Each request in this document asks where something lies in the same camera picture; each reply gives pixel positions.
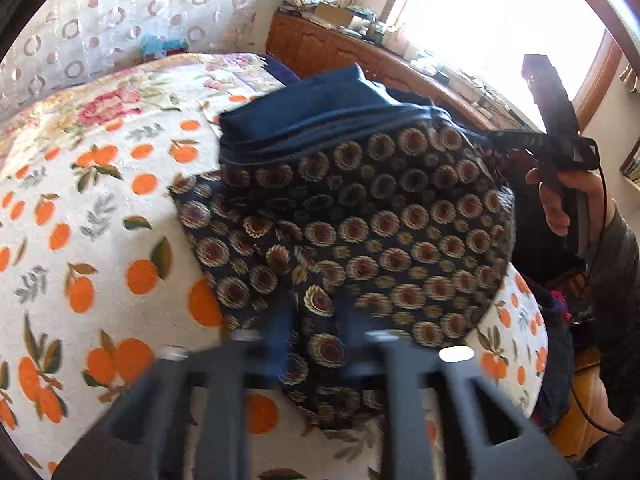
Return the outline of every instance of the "bed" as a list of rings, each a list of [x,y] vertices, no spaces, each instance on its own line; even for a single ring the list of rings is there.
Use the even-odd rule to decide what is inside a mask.
[[[163,348],[219,343],[223,320],[168,188],[218,168],[219,114],[281,88],[268,70],[295,79],[254,54],[179,54],[54,94],[2,127],[0,419],[42,478]],[[530,415],[548,345],[512,266],[466,343]],[[429,390],[424,406],[443,478]],[[246,408],[252,478],[377,477],[380,418],[322,432],[279,391],[248,392]]]

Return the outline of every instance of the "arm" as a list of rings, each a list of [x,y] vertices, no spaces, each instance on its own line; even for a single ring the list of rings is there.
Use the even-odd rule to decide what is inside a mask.
[[[640,400],[640,266],[636,237],[611,198],[604,218],[604,192],[598,176],[567,171],[559,172],[558,179],[587,195],[591,242],[587,260],[591,266],[596,340],[603,354],[600,376],[612,413],[627,420]],[[540,185],[546,222],[557,235],[565,236],[569,217],[562,210],[560,196],[541,183],[536,170],[527,175],[527,182]],[[603,220],[606,231],[595,260]]]

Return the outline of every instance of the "dark sleeve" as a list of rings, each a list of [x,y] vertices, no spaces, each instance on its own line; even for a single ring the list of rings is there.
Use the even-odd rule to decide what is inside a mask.
[[[640,267],[636,236],[620,213],[605,231],[591,270],[600,378],[611,412],[627,421],[640,401]]]

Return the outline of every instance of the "dark clothing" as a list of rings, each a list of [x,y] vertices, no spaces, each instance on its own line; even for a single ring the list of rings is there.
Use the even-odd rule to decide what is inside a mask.
[[[600,378],[611,412],[625,423],[622,436],[594,445],[576,471],[580,480],[640,477],[640,267],[638,243],[616,211],[594,263],[591,297],[596,341],[602,352]]]

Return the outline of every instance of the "person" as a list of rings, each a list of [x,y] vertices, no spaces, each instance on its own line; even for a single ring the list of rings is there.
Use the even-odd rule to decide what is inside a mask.
[[[587,196],[590,249],[586,259],[591,267],[590,295],[596,343],[602,352],[600,378],[607,391],[609,409],[625,423],[620,435],[607,436],[594,444],[575,464],[577,477],[579,480],[637,479],[640,475],[638,243],[614,200],[605,199],[599,176],[587,171],[561,171],[558,178],[564,186]],[[562,198],[542,183],[537,169],[527,174],[527,183],[539,186],[549,228],[565,236],[570,219],[562,210]]]

